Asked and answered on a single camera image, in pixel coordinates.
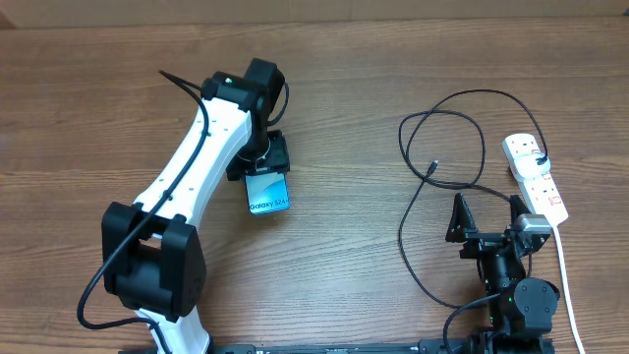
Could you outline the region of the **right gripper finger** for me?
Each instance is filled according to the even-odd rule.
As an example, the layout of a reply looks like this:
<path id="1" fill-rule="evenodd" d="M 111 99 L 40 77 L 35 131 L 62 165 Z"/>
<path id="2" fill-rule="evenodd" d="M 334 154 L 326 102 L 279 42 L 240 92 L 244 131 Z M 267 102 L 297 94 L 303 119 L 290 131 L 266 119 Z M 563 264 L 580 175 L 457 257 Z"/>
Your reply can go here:
<path id="1" fill-rule="evenodd" d="M 530 211 L 517 195 L 511 195 L 509 197 L 510 206 L 510 228 L 522 229 L 527 217 L 530 215 Z"/>
<path id="2" fill-rule="evenodd" d="M 452 215 L 445 236 L 446 242 L 465 242 L 478 227 L 462 193 L 454 196 Z"/>

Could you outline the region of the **Galaxy smartphone blue screen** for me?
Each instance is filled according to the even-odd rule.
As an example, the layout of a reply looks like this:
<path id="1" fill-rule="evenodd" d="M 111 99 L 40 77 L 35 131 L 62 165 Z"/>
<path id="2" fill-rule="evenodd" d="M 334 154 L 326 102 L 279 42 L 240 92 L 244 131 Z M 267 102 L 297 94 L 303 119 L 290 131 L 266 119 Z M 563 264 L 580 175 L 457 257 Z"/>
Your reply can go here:
<path id="1" fill-rule="evenodd" d="M 289 189 L 283 173 L 247 176 L 245 179 L 251 214 L 265 214 L 290 207 Z"/>

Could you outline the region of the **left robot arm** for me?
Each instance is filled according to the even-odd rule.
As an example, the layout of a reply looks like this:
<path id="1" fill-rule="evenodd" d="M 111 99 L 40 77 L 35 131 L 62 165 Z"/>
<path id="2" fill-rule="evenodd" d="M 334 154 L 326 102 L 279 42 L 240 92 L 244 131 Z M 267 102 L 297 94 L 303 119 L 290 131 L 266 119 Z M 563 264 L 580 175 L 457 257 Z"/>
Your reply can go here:
<path id="1" fill-rule="evenodd" d="M 151 185 L 103 214 L 103 263 L 85 293 L 102 281 L 135 313 L 112 326 L 146 325 L 153 353 L 209 353 L 198 311 L 206 279 L 200 222 L 222 178 L 244 183 L 253 215 L 289 208 L 289 152 L 273 111 L 289 86 L 276 64 L 258 58 L 242 77 L 217 72 L 199 86 L 165 77 L 196 102 L 195 121 Z"/>

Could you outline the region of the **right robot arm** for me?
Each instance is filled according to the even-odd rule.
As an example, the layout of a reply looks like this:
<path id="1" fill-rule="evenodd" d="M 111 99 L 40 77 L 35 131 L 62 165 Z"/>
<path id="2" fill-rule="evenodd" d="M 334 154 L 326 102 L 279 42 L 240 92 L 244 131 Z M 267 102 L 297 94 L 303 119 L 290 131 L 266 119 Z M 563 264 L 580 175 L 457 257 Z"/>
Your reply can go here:
<path id="1" fill-rule="evenodd" d="M 531 277 L 522 259 L 540 250 L 552 228 L 542 214 L 530 212 L 522 200 L 509 198 L 511 223 L 500 233 L 479 230 L 461 193 L 454 197 L 445 240 L 463 245 L 462 259 L 475 260 L 486 296 L 455 310 L 443 327 L 448 353 L 552 353 L 543 336 L 552 330 L 560 292 L 552 283 Z M 485 306 L 490 326 L 465 339 L 451 339 L 449 327 L 465 311 Z"/>

